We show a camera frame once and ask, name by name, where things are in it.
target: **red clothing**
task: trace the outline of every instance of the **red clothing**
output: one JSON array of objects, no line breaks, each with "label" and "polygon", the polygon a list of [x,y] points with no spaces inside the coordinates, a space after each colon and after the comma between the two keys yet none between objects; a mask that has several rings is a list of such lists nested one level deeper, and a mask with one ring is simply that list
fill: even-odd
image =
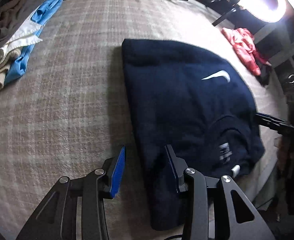
[{"label": "red clothing", "polygon": [[253,35],[247,29],[239,28],[237,30],[231,30],[222,28],[222,34],[230,42],[234,51],[236,52],[240,61],[246,66],[246,68],[254,75],[260,76],[261,71],[258,65],[255,63],[255,58],[261,63],[265,64],[259,53],[256,51],[253,43]]}]

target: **plaid carpet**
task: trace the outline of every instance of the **plaid carpet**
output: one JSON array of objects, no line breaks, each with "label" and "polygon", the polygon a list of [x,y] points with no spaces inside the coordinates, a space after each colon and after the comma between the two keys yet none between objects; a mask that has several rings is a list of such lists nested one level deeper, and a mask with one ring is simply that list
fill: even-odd
[{"label": "plaid carpet", "polygon": [[[205,47],[228,59],[250,84],[259,111],[281,117],[283,106],[274,89],[262,88],[250,75],[208,17],[184,1],[63,2],[40,35],[44,41],[36,44],[26,74],[0,91],[0,232],[6,239],[15,239],[61,176],[85,176],[118,153],[120,144],[128,156],[120,194],[105,202],[110,238],[163,239],[181,231],[149,226],[122,71],[123,39]],[[275,153],[275,134],[262,131],[267,161]],[[272,146],[266,145],[269,139]]]}]

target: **garment label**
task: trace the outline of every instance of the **garment label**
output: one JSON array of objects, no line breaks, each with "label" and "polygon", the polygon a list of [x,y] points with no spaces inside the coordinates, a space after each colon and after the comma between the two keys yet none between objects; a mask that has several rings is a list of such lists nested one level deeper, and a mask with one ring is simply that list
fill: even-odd
[{"label": "garment label", "polygon": [[230,155],[232,155],[232,152],[230,151],[229,143],[224,143],[222,145],[219,145],[220,149],[220,160],[223,164],[226,164],[230,161]]}]

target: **navy sweatshirt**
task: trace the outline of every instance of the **navy sweatshirt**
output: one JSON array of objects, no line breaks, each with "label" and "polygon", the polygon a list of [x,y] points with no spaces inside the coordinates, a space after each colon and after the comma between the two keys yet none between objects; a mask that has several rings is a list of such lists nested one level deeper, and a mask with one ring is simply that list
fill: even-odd
[{"label": "navy sweatshirt", "polygon": [[252,94],[216,54],[177,41],[122,44],[131,121],[155,230],[184,223],[164,146],[205,176],[248,174],[264,153]]}]

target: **nike swoosh logo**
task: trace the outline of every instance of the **nike swoosh logo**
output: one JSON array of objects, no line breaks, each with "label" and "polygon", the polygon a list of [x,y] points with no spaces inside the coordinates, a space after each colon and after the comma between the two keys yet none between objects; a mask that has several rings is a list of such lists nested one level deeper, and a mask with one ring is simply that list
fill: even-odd
[{"label": "nike swoosh logo", "polygon": [[226,72],[224,70],[220,70],[217,73],[214,73],[206,78],[203,78],[202,80],[210,79],[213,77],[224,77],[228,81],[228,83],[230,82],[230,76],[229,76],[228,72]]}]

